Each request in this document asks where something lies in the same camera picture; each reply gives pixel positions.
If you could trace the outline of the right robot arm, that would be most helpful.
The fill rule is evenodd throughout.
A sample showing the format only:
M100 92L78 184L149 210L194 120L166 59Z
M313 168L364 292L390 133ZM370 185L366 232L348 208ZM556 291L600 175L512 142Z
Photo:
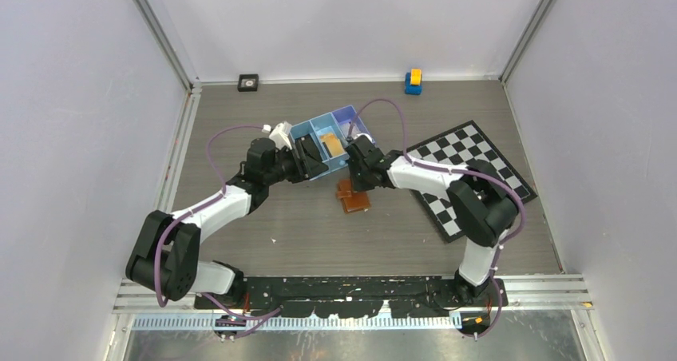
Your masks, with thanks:
M446 200L455 224L465 234L464 256L452 282L454 295L476 305L496 286L493 278L503 245L525 222L521 197L500 180L487 161L435 164L406 151L384 153L366 135L349 138L345 148L354 190L393 188L427 193Z

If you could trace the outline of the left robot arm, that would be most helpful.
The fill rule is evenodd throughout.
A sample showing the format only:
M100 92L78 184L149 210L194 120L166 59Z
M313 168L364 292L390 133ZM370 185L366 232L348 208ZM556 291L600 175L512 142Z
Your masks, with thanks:
M254 212L279 182L308 181L328 171L313 143L296 140L279 148L267 137L255 139L239 172L209 198L183 210L150 212L125 267L127 279L156 293L160 306L189 292L206 292L226 308L245 296L242 272L217 261L200 260L203 242L234 220Z

